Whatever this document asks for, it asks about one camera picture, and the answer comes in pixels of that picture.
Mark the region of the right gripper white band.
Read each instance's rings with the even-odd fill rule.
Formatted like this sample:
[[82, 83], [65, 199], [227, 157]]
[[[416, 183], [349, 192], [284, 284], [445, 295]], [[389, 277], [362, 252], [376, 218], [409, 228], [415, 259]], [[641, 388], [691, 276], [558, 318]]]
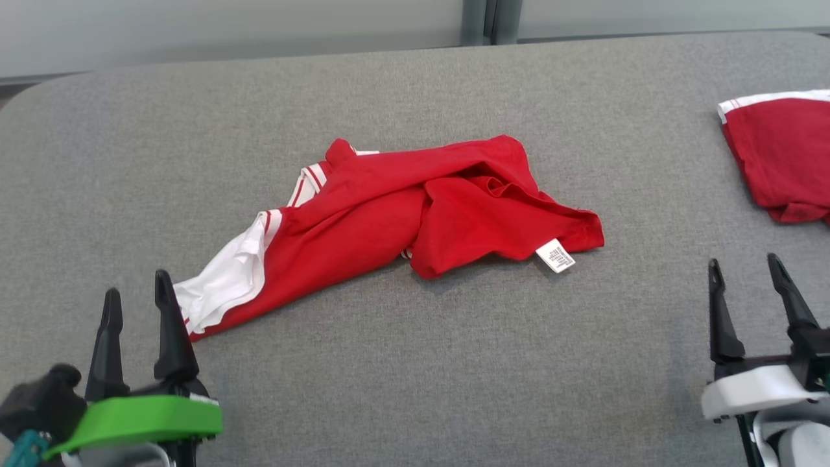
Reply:
[[805, 401], [824, 401], [828, 390], [818, 384], [811, 361], [796, 351], [806, 332], [819, 331], [800, 290], [777, 254], [767, 254], [774, 289], [779, 293], [788, 320], [792, 345], [786, 354], [747, 357], [738, 340], [724, 298], [726, 284], [716, 258], [707, 266], [709, 297], [709, 358], [713, 379], [700, 397], [706, 420], [773, 410]]

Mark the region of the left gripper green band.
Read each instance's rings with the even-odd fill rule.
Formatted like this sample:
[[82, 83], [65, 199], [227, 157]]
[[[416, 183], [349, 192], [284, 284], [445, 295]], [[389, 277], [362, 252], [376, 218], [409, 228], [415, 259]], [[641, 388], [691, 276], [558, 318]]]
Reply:
[[[198, 360], [166, 270], [155, 272], [154, 296], [160, 312], [160, 351], [154, 377], [174, 383], [192, 381], [199, 375]], [[52, 461], [90, 449], [126, 454], [134, 448], [158, 454], [165, 466], [195, 466], [198, 445], [224, 431], [219, 403], [202, 395], [125, 397], [130, 387], [123, 380], [122, 328], [121, 293], [108, 289], [85, 391], [85, 400], [94, 403], [68, 440], [51, 446], [43, 459]]]

